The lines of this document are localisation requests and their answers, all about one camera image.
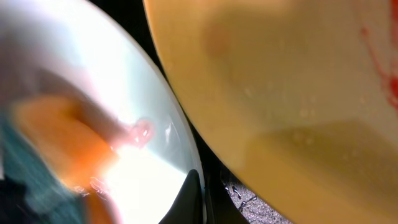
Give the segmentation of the pale blue plate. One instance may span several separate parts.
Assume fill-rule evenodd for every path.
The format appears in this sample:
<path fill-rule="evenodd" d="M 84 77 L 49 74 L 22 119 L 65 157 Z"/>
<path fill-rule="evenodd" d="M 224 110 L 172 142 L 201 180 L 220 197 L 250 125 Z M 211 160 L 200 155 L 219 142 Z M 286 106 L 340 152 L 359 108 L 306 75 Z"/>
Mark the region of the pale blue plate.
<path fill-rule="evenodd" d="M 94 4 L 1 2 L 1 110 L 41 95 L 77 100 L 84 122 L 117 154 L 102 176 L 114 223 L 159 223 L 192 169 L 203 201 L 198 150 L 168 83 Z"/>

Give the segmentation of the green yellow sponge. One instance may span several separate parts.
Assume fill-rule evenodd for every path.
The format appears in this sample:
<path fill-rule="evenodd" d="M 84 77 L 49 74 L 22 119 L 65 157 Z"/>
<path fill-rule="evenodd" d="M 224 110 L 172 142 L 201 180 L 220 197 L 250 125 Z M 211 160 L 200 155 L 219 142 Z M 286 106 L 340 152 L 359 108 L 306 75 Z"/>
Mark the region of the green yellow sponge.
<path fill-rule="evenodd" d="M 41 95 L 3 108 L 1 149 L 2 223 L 114 223 L 102 176 L 118 157 L 77 100 Z"/>

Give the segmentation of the yellow plate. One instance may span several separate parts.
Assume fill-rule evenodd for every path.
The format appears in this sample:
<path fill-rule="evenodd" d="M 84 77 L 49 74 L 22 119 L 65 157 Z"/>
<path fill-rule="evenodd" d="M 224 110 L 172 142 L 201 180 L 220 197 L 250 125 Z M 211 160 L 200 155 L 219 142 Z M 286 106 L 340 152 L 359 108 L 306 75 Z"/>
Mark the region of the yellow plate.
<path fill-rule="evenodd" d="M 187 116 L 294 223 L 397 222 L 397 2 L 145 0 Z"/>

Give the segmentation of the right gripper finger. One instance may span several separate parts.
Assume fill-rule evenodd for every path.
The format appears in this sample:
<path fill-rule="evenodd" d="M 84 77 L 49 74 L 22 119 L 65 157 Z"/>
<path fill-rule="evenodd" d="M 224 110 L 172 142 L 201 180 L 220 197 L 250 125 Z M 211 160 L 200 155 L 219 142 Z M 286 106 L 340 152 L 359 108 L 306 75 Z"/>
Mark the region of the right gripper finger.
<path fill-rule="evenodd" d="M 203 201 L 198 172 L 187 174 L 170 210 L 159 224 L 203 224 Z"/>

